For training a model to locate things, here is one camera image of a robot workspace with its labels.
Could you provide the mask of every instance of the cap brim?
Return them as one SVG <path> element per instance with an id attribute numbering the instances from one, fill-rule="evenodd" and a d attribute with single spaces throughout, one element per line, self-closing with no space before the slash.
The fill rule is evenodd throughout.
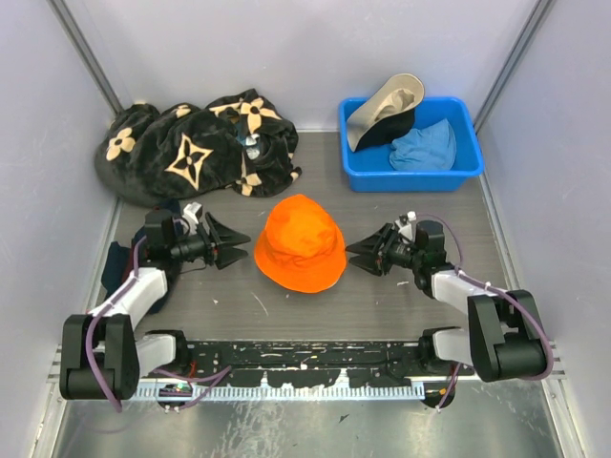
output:
<path id="1" fill-rule="evenodd" d="M 267 254 L 267 241 L 263 231 L 255 245 L 255 262 L 267 277 L 286 289 L 300 293 L 320 293 L 329 289 L 342 277 L 348 264 L 344 237 L 339 228 L 336 231 L 335 250 L 319 264 L 307 269 L 279 265 L 271 259 Z"/>

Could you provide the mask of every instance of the black fabric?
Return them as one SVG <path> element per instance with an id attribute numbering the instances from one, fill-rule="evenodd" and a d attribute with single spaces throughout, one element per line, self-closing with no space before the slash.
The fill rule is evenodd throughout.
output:
<path id="1" fill-rule="evenodd" d="M 392 143 L 396 138 L 406 135 L 415 121 L 415 108 L 379 120 L 359 140 L 355 152 L 371 146 Z"/>
<path id="2" fill-rule="evenodd" d="M 259 154 L 251 159 L 246 143 L 253 141 Z M 225 187 L 270 197 L 301 175 L 291 162 L 297 142 L 295 126 L 251 89 L 202 110 L 187 103 L 163 113 L 149 104 L 132 106 L 97 148 L 95 169 L 119 196 L 148 207 Z"/>

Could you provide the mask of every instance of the hat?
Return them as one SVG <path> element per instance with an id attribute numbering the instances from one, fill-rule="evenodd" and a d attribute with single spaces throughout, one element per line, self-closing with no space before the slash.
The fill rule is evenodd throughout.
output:
<path id="1" fill-rule="evenodd" d="M 318 293 L 333 286 L 346 268 L 344 238 L 323 207 L 306 196 L 293 196 L 269 214 L 255 246 L 255 262 L 286 289 Z"/>
<path id="2" fill-rule="evenodd" d="M 347 121 L 348 145 L 354 152 L 391 143 L 413 126 L 424 98 L 422 81 L 410 73 L 396 74 Z"/>
<path id="3" fill-rule="evenodd" d="M 154 206 L 232 187 L 249 197 L 281 193 L 301 175 L 291 159 L 298 136 L 254 89 L 204 109 L 150 104 L 121 112 L 95 152 L 101 181 L 125 200 Z"/>

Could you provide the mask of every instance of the blue cloth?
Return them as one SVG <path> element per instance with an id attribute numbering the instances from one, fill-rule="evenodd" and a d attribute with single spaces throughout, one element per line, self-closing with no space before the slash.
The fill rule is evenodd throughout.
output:
<path id="1" fill-rule="evenodd" d="M 390 147 L 390 165 L 395 170 L 450 170 L 456 158 L 456 139 L 448 119 L 411 129 Z"/>

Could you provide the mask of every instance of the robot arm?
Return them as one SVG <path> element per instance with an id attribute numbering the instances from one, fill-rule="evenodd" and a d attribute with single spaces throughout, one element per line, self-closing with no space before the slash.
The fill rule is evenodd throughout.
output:
<path id="1" fill-rule="evenodd" d="M 89 314 L 71 315 L 65 321 L 59 381 L 65 399 L 106 397 L 86 348 L 87 332 L 100 314 L 92 344 L 95 362 L 118 400 L 131 398 L 138 379 L 158 367 L 186 372 L 192 358 L 181 331 L 151 331 L 136 342 L 134 330 L 151 306 L 172 288 L 183 261 L 202 259 L 206 265 L 223 269 L 247 256 L 235 246 L 250 238 L 218 223 L 209 213 L 205 214 L 206 231 L 199 222 L 201 206 L 192 203 L 185 208 L 181 219 L 189 227 L 184 236 L 177 234 L 176 217 L 171 212 L 150 212 L 145 219 L 144 255 L 137 274 L 132 271 L 126 282 Z"/>
<path id="2" fill-rule="evenodd" d="M 460 278 L 447 261 L 443 226 L 414 214 L 385 224 L 371 237 L 347 247 L 351 264 L 373 275 L 394 265 L 411 269 L 418 289 L 468 317 L 469 328 L 425 330 L 419 340 L 421 364 L 456 361 L 474 368 L 484 382 L 533 377 L 545 371 L 547 359 L 538 333 L 504 298 Z M 507 291 L 539 323 L 533 296 Z"/>

